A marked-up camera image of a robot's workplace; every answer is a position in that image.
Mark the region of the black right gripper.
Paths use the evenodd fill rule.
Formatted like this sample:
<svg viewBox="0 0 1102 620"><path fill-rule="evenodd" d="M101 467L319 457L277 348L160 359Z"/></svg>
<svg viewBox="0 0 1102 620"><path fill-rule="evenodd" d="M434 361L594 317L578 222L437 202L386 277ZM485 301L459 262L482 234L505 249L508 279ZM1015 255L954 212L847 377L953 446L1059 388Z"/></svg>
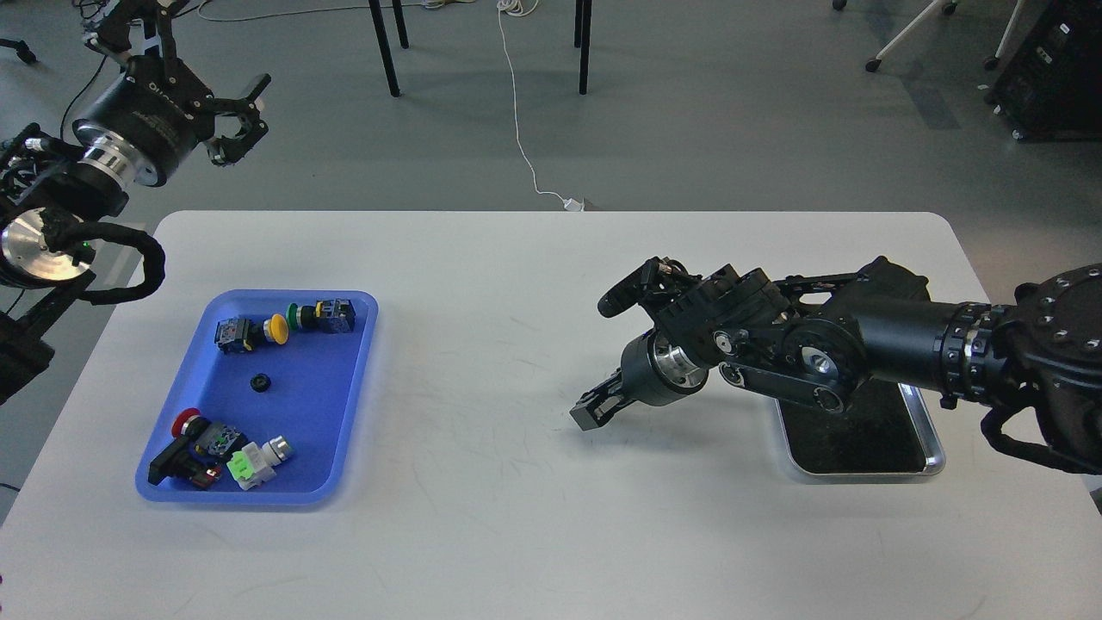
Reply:
<svg viewBox="0 0 1102 620"><path fill-rule="evenodd" d="M666 406L700 392L707 376L665 334L646 331L623 349L619 370L583 393L569 413L582 431L598 429L622 411L622 396Z"/></svg>

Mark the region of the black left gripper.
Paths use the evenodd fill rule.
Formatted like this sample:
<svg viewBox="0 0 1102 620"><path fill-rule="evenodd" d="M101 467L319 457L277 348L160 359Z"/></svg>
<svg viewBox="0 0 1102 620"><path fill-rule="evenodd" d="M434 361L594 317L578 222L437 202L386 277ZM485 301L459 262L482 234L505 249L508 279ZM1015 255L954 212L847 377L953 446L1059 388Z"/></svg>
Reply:
<svg viewBox="0 0 1102 620"><path fill-rule="evenodd" d="M83 43L121 66L121 75L79 117L72 132L80 144L111 133L133 146L140 156L138 184L162 187L182 161L205 141L216 166L236 164L267 134L260 95L271 75L258 75L244 97L208 97L201 116L190 102L177 105L162 87L190 81L188 67L176 55L172 23L188 1L110 1L102 15L85 24ZM131 22L141 22L145 47L133 51ZM212 117L233 117L239 123L233 137L213 137Z"/></svg>

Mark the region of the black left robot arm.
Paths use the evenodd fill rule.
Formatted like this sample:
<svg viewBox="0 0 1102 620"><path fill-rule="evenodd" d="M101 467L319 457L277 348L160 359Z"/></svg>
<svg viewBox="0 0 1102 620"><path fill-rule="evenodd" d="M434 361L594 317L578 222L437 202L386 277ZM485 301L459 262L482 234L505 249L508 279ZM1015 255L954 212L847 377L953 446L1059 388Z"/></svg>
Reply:
<svg viewBox="0 0 1102 620"><path fill-rule="evenodd" d="M45 291L21 317L3 314L4 400L48 368L44 334L72 303L121 305L162 285L162 246L114 222L130 185L162 187L198 145L213 164L236 164L269 130L260 101L269 74L222 98L180 58L172 23L184 7L108 3L84 40L121 74L72 123L74 144L30 123L3 146L3 285Z"/></svg>

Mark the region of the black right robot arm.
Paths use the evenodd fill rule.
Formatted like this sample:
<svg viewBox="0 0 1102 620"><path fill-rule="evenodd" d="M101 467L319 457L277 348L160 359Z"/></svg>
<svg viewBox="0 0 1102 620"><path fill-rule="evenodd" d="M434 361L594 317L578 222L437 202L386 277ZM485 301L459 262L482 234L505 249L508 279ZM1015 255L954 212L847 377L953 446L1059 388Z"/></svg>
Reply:
<svg viewBox="0 0 1102 620"><path fill-rule="evenodd" d="M869 381L988 407L981 434L1000 454L1067 474L1099 474L1099 265L1015 290L1012 305L929 297L928 280L885 257L855 272L771 280L721 267L704 278L649 258L597 309L638 306L653 328L618 369L583 393L584 431L634 403L665 406L719 369L732 387L846 413Z"/></svg>

